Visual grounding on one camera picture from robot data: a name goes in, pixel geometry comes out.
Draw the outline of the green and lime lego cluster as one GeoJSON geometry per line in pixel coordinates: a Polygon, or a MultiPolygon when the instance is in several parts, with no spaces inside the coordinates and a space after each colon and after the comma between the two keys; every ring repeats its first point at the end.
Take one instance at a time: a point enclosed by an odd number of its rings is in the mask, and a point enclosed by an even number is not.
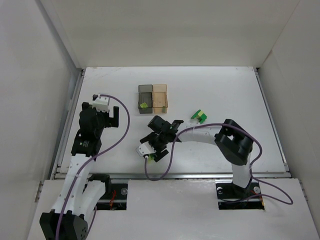
{"type": "Polygon", "coordinates": [[[191,120],[198,120],[199,124],[203,124],[208,116],[201,110],[199,109],[197,112],[195,112],[192,117],[190,118],[191,120]]]}

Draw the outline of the lime lego piece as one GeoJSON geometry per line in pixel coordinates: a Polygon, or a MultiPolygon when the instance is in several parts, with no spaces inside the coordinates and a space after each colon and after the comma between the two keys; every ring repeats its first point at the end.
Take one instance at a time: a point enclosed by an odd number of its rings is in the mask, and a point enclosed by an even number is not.
{"type": "Polygon", "coordinates": [[[147,163],[149,164],[149,163],[152,163],[153,161],[154,161],[154,157],[150,155],[150,156],[147,158],[147,163]]]}

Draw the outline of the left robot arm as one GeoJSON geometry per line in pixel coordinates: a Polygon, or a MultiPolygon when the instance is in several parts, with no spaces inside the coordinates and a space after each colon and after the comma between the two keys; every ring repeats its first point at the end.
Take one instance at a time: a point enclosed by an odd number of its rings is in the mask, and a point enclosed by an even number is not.
{"type": "Polygon", "coordinates": [[[39,224],[47,240],[84,240],[90,230],[89,220],[108,185],[107,175],[88,179],[96,162],[105,128],[119,126],[119,107],[110,116],[109,100],[82,103],[79,129],[71,148],[70,165],[63,187],[50,212],[40,216],[39,224]]]}

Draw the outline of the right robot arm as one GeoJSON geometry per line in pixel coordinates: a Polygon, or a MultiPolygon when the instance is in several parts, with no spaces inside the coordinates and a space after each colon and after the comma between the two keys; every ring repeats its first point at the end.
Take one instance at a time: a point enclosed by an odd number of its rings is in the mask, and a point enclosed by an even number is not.
{"type": "Polygon", "coordinates": [[[252,175],[250,155],[253,138],[234,120],[223,123],[185,125],[183,120],[168,122],[156,115],[147,125],[152,132],[140,140],[137,153],[145,160],[159,162],[166,155],[172,156],[173,150],[167,145],[195,142],[216,146],[231,164],[232,182],[229,188],[218,187],[224,199],[240,200],[249,195],[252,175]]]}

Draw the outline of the lime lego in grey container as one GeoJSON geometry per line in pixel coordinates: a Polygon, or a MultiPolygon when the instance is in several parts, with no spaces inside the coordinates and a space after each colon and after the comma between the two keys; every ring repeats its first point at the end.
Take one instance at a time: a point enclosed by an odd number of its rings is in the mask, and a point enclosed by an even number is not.
{"type": "Polygon", "coordinates": [[[140,104],[140,108],[141,109],[146,109],[146,108],[148,108],[148,105],[145,102],[143,102],[143,103],[140,104]]]}

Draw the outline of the smoky grey transparent container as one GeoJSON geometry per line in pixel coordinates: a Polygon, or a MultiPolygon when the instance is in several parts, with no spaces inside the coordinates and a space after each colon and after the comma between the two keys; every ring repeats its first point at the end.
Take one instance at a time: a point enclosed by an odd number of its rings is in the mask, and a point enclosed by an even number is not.
{"type": "Polygon", "coordinates": [[[153,85],[142,84],[138,86],[138,111],[140,114],[153,113],[153,85]],[[146,103],[148,108],[141,108],[140,104],[146,103]]]}

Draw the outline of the amber transparent container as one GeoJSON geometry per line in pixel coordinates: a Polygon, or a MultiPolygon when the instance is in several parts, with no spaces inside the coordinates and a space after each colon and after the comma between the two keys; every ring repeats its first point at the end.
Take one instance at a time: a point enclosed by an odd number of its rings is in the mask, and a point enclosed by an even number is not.
{"type": "Polygon", "coordinates": [[[166,84],[154,84],[152,86],[153,112],[166,114],[168,112],[168,96],[166,84]]]}

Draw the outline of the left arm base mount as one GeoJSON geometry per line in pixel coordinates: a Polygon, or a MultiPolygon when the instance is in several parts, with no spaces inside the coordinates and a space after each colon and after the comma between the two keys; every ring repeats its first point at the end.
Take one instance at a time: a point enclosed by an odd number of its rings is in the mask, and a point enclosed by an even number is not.
{"type": "Polygon", "coordinates": [[[127,209],[128,184],[112,183],[97,203],[98,211],[124,211],[127,209]]]}

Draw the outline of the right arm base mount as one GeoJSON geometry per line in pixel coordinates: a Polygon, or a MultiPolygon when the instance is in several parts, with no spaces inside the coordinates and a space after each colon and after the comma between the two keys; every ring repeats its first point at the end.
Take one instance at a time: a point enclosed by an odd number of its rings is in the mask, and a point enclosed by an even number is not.
{"type": "Polygon", "coordinates": [[[261,189],[257,182],[241,188],[232,182],[216,184],[219,210],[264,210],[261,189]]]}

